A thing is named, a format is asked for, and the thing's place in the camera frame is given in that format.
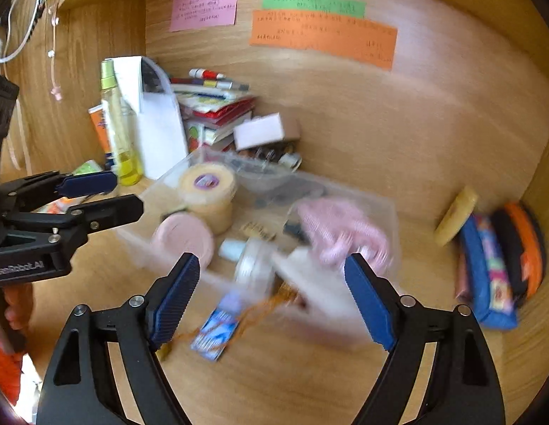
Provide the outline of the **left hand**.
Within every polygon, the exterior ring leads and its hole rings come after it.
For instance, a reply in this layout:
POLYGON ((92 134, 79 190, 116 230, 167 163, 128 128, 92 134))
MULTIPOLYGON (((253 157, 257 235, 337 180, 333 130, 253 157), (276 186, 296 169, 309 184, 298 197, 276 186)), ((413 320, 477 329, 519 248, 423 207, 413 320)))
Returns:
POLYGON ((33 284, 22 283, 4 288, 7 304, 5 317, 14 330, 26 331, 33 314, 33 284))

